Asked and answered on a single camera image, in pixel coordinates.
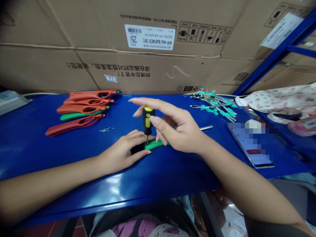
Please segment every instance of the screwdriver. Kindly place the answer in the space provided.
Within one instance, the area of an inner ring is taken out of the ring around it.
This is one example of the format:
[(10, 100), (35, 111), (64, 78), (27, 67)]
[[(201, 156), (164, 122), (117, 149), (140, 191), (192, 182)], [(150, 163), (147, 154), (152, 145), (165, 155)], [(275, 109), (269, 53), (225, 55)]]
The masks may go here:
[(145, 127), (145, 135), (147, 135), (147, 145), (148, 145), (148, 136), (151, 135), (152, 123), (149, 120), (150, 116), (155, 116), (155, 110), (147, 106), (143, 110), (143, 125)]

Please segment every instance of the hand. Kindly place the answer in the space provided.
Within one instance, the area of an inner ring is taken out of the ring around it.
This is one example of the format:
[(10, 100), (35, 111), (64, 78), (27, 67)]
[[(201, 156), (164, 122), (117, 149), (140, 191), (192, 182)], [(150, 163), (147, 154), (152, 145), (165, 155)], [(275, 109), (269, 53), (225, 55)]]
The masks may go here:
[(126, 136), (122, 136), (110, 148), (95, 158), (98, 160), (97, 163), (99, 166), (102, 166), (102, 169), (106, 171), (106, 174), (115, 173), (131, 166), (137, 160), (151, 153), (150, 150), (142, 150), (134, 155), (131, 154), (131, 148), (146, 141), (147, 136), (144, 132), (140, 132), (136, 129)]
[(132, 98), (129, 101), (140, 105), (133, 117), (142, 116), (144, 106), (160, 110), (167, 115), (163, 118), (157, 116), (149, 118), (156, 127), (156, 139), (160, 139), (164, 145), (169, 142), (176, 150), (199, 153), (205, 147), (206, 141), (211, 139), (200, 130), (187, 110), (158, 99)]

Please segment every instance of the blue metal shelf frame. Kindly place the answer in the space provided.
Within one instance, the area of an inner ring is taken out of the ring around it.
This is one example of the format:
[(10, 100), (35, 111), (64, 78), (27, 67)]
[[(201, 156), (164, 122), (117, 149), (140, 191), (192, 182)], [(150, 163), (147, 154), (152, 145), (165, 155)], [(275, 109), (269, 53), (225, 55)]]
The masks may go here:
[(298, 47), (316, 30), (316, 8), (295, 30), (262, 62), (262, 64), (241, 84), (233, 95), (245, 95), (264, 75), (274, 68), (290, 52), (316, 58), (316, 51)]

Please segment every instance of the barcode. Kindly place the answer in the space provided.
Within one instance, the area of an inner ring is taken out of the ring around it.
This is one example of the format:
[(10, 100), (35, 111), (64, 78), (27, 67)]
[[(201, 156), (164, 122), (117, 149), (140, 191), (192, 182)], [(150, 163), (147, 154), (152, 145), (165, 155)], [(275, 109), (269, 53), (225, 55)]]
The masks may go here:
[(290, 33), (292, 32), (292, 30), (288, 30), (285, 34), (284, 34), (284, 38), (286, 38)]
[(235, 79), (233, 79), (233, 81), (243, 81), (247, 76), (249, 76), (248, 72), (241, 72), (235, 77)]
[(128, 28), (128, 32), (130, 33), (142, 33), (141, 29)]
[(270, 41), (272, 40), (272, 38), (281, 30), (281, 28), (284, 26), (284, 24), (285, 24), (285, 22), (283, 22), (283, 23), (281, 24), (281, 26), (279, 26), (279, 27), (276, 29), (276, 31), (273, 33), (273, 35), (271, 35), (271, 36), (269, 37), (269, 39), (267, 40), (267, 42), (270, 42)]

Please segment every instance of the pink floral bag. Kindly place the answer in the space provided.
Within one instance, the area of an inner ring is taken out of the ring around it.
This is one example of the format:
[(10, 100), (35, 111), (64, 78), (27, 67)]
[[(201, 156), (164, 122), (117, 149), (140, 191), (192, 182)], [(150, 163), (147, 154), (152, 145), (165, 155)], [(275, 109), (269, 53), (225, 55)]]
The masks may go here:
[(274, 122), (289, 124), (293, 121), (275, 114), (294, 115), (302, 113), (301, 119), (316, 111), (316, 82), (310, 85), (284, 87), (256, 91), (244, 98), (254, 110), (268, 113)]

